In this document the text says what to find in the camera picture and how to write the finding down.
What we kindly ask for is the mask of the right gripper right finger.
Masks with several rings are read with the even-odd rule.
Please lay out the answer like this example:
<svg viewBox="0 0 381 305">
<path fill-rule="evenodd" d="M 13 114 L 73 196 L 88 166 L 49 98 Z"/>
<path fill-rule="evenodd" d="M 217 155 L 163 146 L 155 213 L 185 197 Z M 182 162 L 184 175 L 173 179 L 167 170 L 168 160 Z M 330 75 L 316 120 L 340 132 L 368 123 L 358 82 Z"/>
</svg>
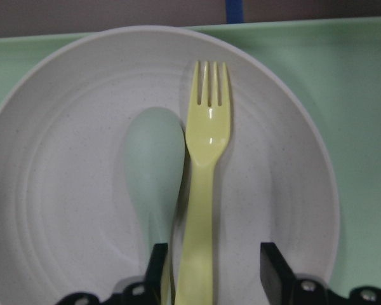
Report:
<svg viewBox="0 0 381 305">
<path fill-rule="evenodd" d="M 270 304 L 381 304 L 381 289 L 362 286 L 342 297 L 310 277 L 297 276 L 273 242 L 260 244 L 260 279 Z"/>
</svg>

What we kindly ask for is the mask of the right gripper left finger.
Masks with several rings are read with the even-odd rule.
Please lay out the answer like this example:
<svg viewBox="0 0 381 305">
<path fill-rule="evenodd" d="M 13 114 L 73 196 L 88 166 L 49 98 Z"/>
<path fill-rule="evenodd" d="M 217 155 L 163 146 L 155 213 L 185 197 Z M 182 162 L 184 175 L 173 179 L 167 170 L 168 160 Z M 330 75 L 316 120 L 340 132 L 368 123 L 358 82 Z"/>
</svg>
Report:
<svg viewBox="0 0 381 305">
<path fill-rule="evenodd" d="M 162 304 L 163 268 L 167 255 L 168 244 L 156 243 L 143 280 L 130 283 L 121 292 L 112 293 L 105 301 L 100 301 L 95 294 L 74 292 L 60 299 L 57 304 Z"/>
</svg>

